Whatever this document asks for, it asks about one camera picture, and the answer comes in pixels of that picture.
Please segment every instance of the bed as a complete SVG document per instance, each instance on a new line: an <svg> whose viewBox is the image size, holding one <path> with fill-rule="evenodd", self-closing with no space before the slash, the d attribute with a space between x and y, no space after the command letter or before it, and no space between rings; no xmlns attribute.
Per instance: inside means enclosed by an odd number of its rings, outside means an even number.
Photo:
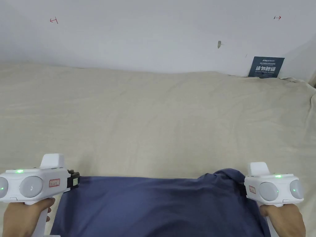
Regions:
<svg viewBox="0 0 316 237"><path fill-rule="evenodd" d="M315 105L316 90L293 78L0 65L0 173L46 153L63 153L84 176L246 174L264 161L301 179L299 208L315 236Z"/></svg>

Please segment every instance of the wrinkled fabric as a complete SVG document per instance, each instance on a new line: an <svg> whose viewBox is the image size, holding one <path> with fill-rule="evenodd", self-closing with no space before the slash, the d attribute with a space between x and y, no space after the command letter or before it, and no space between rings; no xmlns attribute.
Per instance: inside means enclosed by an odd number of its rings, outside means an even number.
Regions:
<svg viewBox="0 0 316 237"><path fill-rule="evenodd" d="M244 175L198 179L81 177L59 203L51 234L67 237L270 236Z"/></svg>

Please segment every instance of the white wall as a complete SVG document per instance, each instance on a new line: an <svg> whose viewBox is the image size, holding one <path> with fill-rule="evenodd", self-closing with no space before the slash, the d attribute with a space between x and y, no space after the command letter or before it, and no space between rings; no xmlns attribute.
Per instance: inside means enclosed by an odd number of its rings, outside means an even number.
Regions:
<svg viewBox="0 0 316 237"><path fill-rule="evenodd" d="M254 56L285 57L279 76L305 81L316 69L315 0L2 0L0 22L0 63L247 76Z"/></svg>

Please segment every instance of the red arrow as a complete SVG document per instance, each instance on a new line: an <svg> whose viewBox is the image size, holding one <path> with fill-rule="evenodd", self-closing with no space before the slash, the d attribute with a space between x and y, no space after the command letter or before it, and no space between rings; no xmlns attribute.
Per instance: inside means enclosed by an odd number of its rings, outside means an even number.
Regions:
<svg viewBox="0 0 316 237"><path fill-rule="evenodd" d="M58 21L57 21L57 19L56 19L56 17L55 17L55 19L54 20L50 20L50 22L53 22L54 23L54 21L56 21L57 22L57 24L58 24Z"/></svg>

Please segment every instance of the hand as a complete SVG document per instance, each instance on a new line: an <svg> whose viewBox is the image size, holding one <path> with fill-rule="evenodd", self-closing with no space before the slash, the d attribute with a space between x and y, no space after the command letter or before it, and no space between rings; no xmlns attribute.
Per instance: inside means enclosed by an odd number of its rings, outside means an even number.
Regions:
<svg viewBox="0 0 316 237"><path fill-rule="evenodd" d="M46 208L51 212L54 198L46 198L33 205L9 203L3 217L3 237L31 237L40 214Z"/></svg>
<svg viewBox="0 0 316 237"><path fill-rule="evenodd" d="M269 216L279 237L306 236L303 217L296 205L285 204L282 207L262 205L260 212L263 216Z"/></svg>

